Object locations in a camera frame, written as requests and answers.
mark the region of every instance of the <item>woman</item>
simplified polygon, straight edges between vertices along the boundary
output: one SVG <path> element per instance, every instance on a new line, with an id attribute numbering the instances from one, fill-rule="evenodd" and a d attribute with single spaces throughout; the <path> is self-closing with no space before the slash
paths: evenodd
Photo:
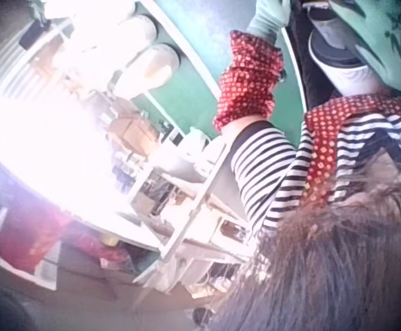
<path id="1" fill-rule="evenodd" d="M 386 37 L 401 35 L 401 1 L 330 3 L 401 92 L 401 44 Z M 231 33 L 215 125 L 232 142 L 260 249 L 213 330 L 401 330 L 401 97 L 332 99 L 305 114 L 295 149 L 266 121 L 290 11 L 289 1 L 258 0 L 246 33 Z"/>

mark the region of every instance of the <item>red patterned sleeve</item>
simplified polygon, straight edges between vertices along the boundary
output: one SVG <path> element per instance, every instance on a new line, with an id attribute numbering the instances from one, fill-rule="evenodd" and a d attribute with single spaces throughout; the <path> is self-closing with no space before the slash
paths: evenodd
<path id="1" fill-rule="evenodd" d="M 231 32 L 232 64 L 220 79 L 222 95 L 214 126 L 220 132 L 230 122 L 249 115 L 269 118 L 272 91 L 283 70 L 280 50 L 251 34 Z"/>

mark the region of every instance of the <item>hand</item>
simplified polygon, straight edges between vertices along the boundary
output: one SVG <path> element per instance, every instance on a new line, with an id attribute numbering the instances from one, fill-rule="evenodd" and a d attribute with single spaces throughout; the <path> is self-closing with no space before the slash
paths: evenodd
<path id="1" fill-rule="evenodd" d="M 255 16 L 247 32 L 274 44 L 281 28 L 289 23 L 291 0 L 257 0 Z"/>
<path id="2" fill-rule="evenodd" d="M 332 9 L 360 36 L 355 48 L 388 86 L 401 91 L 401 1 L 329 0 Z"/>

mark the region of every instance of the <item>green wall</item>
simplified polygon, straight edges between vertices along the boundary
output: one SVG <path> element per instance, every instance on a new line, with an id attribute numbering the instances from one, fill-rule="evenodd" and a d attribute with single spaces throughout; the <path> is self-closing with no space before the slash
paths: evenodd
<path id="1" fill-rule="evenodd" d="M 182 32 L 218 81 L 220 74 L 231 62 L 229 32 L 246 28 L 255 11 L 255 0 L 156 0 L 156 3 Z M 147 14 L 140 3 L 137 12 Z M 182 64 L 165 86 L 151 90 L 150 93 L 184 132 L 195 126 L 214 137 L 217 134 L 211 125 L 217 106 L 214 96 L 161 26 L 157 42 L 174 46 L 182 55 Z M 282 36 L 279 36 L 277 46 L 287 49 Z M 297 145 L 303 106 L 291 57 L 285 51 L 284 62 L 287 78 L 274 92 L 276 107 L 271 121 Z M 134 102 L 150 113 L 153 123 L 161 118 L 159 111 L 144 96 L 135 98 Z"/>

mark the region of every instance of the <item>red cloth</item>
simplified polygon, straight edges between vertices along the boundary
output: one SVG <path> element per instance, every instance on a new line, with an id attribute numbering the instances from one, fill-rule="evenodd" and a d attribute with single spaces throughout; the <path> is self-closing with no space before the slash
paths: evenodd
<path id="1" fill-rule="evenodd" d="M 33 272 L 72 219 L 20 186 L 12 193 L 0 230 L 0 255 L 14 268 Z"/>
<path id="2" fill-rule="evenodd" d="M 302 203 L 326 203 L 330 195 L 329 179 L 335 174 L 337 139 L 341 127 L 350 116 L 365 112 L 401 116 L 401 98 L 379 95 L 358 95 L 332 99 L 307 112 L 304 121 L 314 133 L 313 160 L 308 170 Z"/>
<path id="3" fill-rule="evenodd" d="M 222 95 L 214 118 L 218 131 L 248 115 L 268 119 L 275 105 L 272 91 L 283 71 L 282 53 L 251 34 L 232 31 L 231 51 L 233 62 L 220 79 Z"/>

